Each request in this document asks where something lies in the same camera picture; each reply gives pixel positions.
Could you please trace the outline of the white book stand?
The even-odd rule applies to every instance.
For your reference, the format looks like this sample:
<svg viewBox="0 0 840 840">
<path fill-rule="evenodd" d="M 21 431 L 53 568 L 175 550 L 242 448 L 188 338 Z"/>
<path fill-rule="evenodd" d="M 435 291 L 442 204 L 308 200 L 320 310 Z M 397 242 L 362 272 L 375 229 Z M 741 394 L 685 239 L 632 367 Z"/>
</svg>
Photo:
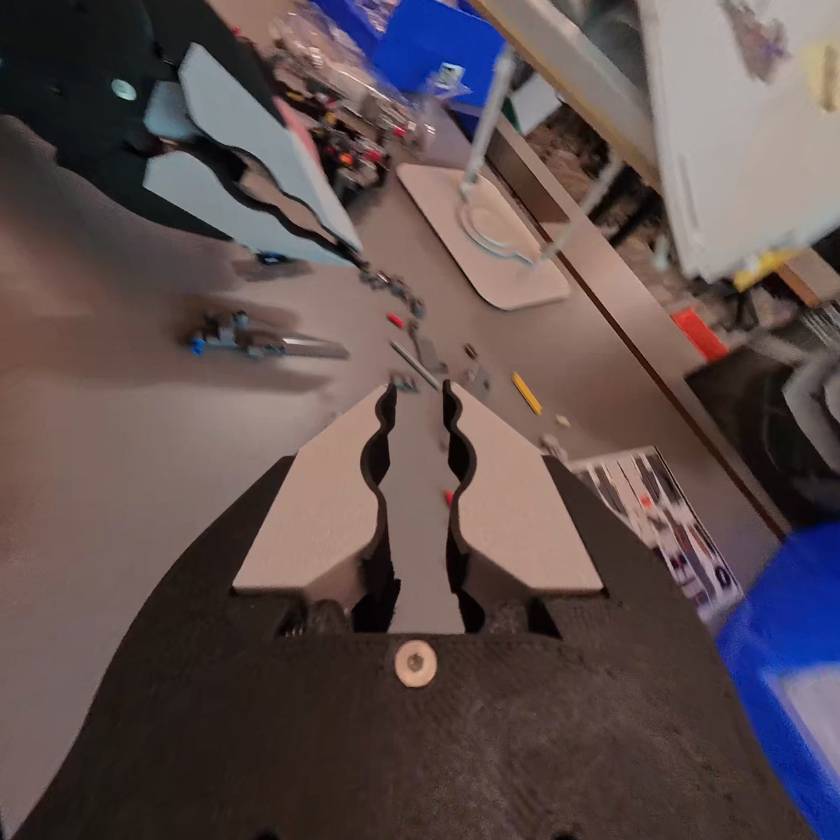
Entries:
<svg viewBox="0 0 840 840">
<path fill-rule="evenodd" d="M 642 89 L 607 58 L 559 2 L 475 2 L 505 40 L 488 99 L 462 170 L 400 164 L 397 178 L 485 302 L 505 312 L 566 299 L 570 282 L 557 258 L 574 229 L 604 197 L 623 165 L 658 186 L 654 120 Z M 500 189 L 482 174 L 522 58 L 611 147 L 603 175 L 565 230 L 543 245 Z"/>
</svg>

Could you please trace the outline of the blue plastic bin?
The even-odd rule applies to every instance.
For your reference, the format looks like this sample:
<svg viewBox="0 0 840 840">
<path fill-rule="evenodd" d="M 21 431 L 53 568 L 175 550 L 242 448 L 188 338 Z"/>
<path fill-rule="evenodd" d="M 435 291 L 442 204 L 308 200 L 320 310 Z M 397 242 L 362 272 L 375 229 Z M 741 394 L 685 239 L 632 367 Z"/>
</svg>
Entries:
<svg viewBox="0 0 840 840">
<path fill-rule="evenodd" d="M 818 838 L 839 838 L 839 524 L 793 533 L 717 637 L 750 727 Z"/>
<path fill-rule="evenodd" d="M 437 1 L 402 1 L 371 63 L 395 88 L 406 92 L 420 91 L 442 67 L 459 71 L 459 80 L 468 89 L 460 100 L 480 108 L 504 46 L 501 34 L 482 17 Z"/>
</svg>

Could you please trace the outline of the partly built lego model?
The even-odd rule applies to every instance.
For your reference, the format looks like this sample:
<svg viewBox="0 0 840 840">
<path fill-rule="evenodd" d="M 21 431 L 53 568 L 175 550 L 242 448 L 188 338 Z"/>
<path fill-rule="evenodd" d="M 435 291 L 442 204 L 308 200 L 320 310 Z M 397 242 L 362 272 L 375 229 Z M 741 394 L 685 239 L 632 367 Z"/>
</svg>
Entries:
<svg viewBox="0 0 840 840">
<path fill-rule="evenodd" d="M 321 167 L 343 207 L 358 197 L 382 188 L 391 172 L 392 155 L 386 133 L 377 127 L 373 136 L 342 119 L 330 98 L 315 97 L 311 116 L 318 127 L 309 130 Z"/>
</svg>

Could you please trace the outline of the light grey lego axle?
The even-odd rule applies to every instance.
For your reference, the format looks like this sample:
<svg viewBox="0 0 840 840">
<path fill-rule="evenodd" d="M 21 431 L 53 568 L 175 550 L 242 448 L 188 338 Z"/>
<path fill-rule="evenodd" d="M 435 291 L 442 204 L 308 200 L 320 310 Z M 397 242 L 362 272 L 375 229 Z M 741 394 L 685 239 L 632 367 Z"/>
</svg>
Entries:
<svg viewBox="0 0 840 840">
<path fill-rule="evenodd" d="M 411 355 L 401 344 L 391 340 L 389 342 L 391 348 L 437 392 L 442 390 L 442 385 L 436 376 L 429 371 L 417 358 Z"/>
</svg>

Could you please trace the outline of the grey wedge lego assembly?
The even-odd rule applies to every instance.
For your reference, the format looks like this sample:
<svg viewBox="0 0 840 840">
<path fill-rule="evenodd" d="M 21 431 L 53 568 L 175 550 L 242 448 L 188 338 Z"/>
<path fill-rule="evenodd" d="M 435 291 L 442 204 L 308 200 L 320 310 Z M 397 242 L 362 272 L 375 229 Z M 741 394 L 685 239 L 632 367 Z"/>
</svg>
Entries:
<svg viewBox="0 0 840 840">
<path fill-rule="evenodd" d="M 261 361 L 268 358 L 306 358 L 345 361 L 350 352 L 339 342 L 299 332 L 282 332 L 273 325 L 251 318 L 246 311 L 206 315 L 185 339 L 195 356 L 209 350 L 225 350 Z"/>
</svg>

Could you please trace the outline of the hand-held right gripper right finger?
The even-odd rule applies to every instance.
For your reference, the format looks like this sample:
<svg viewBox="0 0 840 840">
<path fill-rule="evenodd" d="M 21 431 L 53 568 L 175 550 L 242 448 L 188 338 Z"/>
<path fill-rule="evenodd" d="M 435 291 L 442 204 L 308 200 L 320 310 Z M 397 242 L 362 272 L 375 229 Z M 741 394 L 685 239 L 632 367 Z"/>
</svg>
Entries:
<svg viewBox="0 0 840 840">
<path fill-rule="evenodd" d="M 548 602 L 603 595 L 603 581 L 556 486 L 561 462 L 446 380 L 449 504 L 446 571 L 464 629 L 507 608 L 525 632 L 556 632 Z"/>
</svg>

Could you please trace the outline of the dark grey lego connector cluster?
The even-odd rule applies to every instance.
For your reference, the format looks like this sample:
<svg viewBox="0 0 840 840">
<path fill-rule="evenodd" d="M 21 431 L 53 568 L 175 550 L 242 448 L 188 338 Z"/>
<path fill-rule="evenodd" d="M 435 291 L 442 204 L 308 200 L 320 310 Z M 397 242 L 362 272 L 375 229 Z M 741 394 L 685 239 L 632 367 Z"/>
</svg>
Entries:
<svg viewBox="0 0 840 840">
<path fill-rule="evenodd" d="M 360 281 L 372 291 L 387 291 L 394 298 L 405 304 L 415 319 L 424 319 L 426 307 L 424 301 L 397 275 L 389 275 L 383 271 L 373 271 L 364 266 L 360 269 Z"/>
</svg>

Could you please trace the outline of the dark grey flat lego panel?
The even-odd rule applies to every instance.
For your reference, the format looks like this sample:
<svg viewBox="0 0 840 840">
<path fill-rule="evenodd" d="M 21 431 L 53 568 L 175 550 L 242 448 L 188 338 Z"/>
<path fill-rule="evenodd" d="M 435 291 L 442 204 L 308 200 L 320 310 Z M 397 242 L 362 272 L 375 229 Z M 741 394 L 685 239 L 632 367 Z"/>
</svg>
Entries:
<svg viewBox="0 0 840 840">
<path fill-rule="evenodd" d="M 407 331 L 413 341 L 416 359 L 420 365 L 435 377 L 446 375 L 448 373 L 448 366 L 439 357 L 433 342 L 421 329 L 419 321 L 412 319 L 408 324 Z"/>
</svg>

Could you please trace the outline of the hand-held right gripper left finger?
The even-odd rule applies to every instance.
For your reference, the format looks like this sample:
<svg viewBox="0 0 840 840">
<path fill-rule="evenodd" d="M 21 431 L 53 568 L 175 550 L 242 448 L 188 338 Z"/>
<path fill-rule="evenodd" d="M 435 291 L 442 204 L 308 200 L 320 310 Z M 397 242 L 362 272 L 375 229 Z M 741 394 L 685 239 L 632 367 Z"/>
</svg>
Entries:
<svg viewBox="0 0 840 840">
<path fill-rule="evenodd" d="M 331 602 L 356 632 L 386 632 L 401 583 L 381 483 L 390 465 L 396 388 L 380 385 L 291 458 L 233 580 L 237 595 Z"/>
</svg>

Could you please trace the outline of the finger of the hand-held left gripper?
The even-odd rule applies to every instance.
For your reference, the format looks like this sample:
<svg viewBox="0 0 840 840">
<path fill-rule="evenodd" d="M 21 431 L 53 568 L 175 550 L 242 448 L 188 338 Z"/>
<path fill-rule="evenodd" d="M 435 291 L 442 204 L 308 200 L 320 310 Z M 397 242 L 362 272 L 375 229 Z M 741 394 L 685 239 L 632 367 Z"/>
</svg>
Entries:
<svg viewBox="0 0 840 840">
<path fill-rule="evenodd" d="M 243 153 L 258 163 L 281 195 L 305 207 L 317 220 L 322 233 L 312 232 L 334 244 L 347 245 L 359 258 L 362 256 L 362 243 L 349 215 L 320 164 L 274 108 L 270 91 L 266 91 L 263 101 L 258 100 L 204 45 L 198 43 L 191 43 L 186 48 L 177 74 L 186 114 L 201 139 L 211 141 L 223 151 Z M 194 143 L 176 146 L 162 154 L 168 152 L 194 154 L 217 175 L 249 194 L 203 150 L 196 150 Z"/>
<path fill-rule="evenodd" d="M 331 266 L 361 265 L 351 247 L 293 223 L 277 206 L 243 192 L 190 152 L 151 157 L 143 186 L 254 254 Z"/>
</svg>

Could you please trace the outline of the sticker sheet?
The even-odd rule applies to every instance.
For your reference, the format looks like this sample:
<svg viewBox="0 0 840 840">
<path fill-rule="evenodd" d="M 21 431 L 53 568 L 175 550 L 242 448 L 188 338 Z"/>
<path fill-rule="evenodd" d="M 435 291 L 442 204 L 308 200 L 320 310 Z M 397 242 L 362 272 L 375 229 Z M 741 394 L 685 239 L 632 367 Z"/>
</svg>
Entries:
<svg viewBox="0 0 840 840">
<path fill-rule="evenodd" d="M 704 623 L 740 603 L 740 583 L 656 447 L 565 464 L 657 554 Z"/>
</svg>

